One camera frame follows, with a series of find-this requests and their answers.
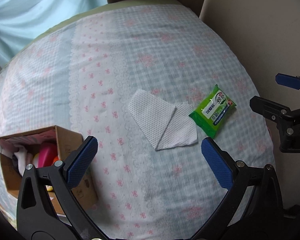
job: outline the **open cardboard box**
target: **open cardboard box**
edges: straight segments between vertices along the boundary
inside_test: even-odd
[[[70,152],[76,150],[81,145],[83,140],[81,134],[69,131],[56,125],[0,137],[0,164],[2,168],[3,179],[7,187],[7,192],[15,198],[18,198],[22,178],[20,174],[14,170],[12,159],[1,153],[2,148],[5,148],[7,144],[12,145],[18,143],[24,145],[29,153],[35,155],[39,152],[40,143],[42,142],[56,143],[58,147],[59,159],[65,160]],[[77,198],[84,210],[91,208],[91,206],[97,202],[98,198],[94,190],[89,169],[83,176],[78,187],[72,189],[72,193]],[[57,214],[64,215],[55,193],[49,192],[49,196]]]

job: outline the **yellow object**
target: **yellow object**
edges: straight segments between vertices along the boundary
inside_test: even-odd
[[[48,192],[51,192],[51,191],[53,190],[53,187],[52,187],[52,186],[46,186],[46,188],[47,188],[47,191],[48,191]]]
[[[32,164],[37,168],[38,164],[39,164],[39,153],[37,153],[34,157],[33,157],[33,161]]]
[[[58,160],[60,160],[58,156],[54,157],[53,162],[52,162],[52,165],[53,165],[56,161],[58,161]]]

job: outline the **bed sheet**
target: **bed sheet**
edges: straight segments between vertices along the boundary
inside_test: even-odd
[[[216,83],[237,107],[215,141],[250,166],[274,164],[265,120],[249,108],[258,94],[250,77],[216,33],[175,4],[93,14],[24,49],[0,73],[0,136],[54,124],[95,136],[95,223],[110,238],[187,239],[226,190],[200,143],[156,152],[127,107],[137,89],[196,107]],[[0,202],[15,210],[2,174]]]

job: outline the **blue clamp pad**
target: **blue clamp pad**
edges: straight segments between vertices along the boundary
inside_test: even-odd
[[[233,185],[233,174],[215,147],[207,140],[202,140],[201,152],[216,176],[222,188],[230,189]]]
[[[98,151],[98,140],[93,138],[78,154],[77,159],[67,173],[69,189],[77,187]]]
[[[277,74],[275,76],[275,81],[277,84],[290,87],[299,90],[300,89],[300,78],[293,77],[285,74]]]

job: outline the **wet wipes package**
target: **wet wipes package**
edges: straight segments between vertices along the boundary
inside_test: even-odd
[[[189,114],[195,123],[211,138],[225,120],[226,113],[236,104],[215,85],[213,91],[203,100],[199,106]]]

